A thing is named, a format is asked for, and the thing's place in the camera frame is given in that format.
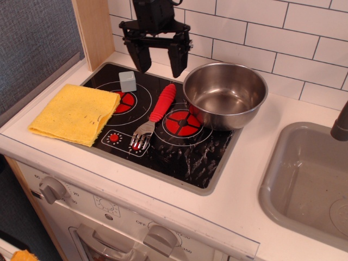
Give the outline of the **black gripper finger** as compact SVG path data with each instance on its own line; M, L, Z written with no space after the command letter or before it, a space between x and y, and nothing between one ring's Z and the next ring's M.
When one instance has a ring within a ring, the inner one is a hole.
M177 78L187 67L188 51L180 45L170 45L168 47L168 55L173 77Z
M127 49L137 70L141 73L147 72L152 64L149 48L139 45L128 45Z

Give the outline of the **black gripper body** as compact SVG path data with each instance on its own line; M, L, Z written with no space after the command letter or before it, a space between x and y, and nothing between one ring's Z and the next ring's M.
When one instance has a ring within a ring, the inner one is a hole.
M191 49L190 26L175 20L174 7L182 1L133 1L135 21L121 22L123 40L130 52L149 48L178 48L180 52Z

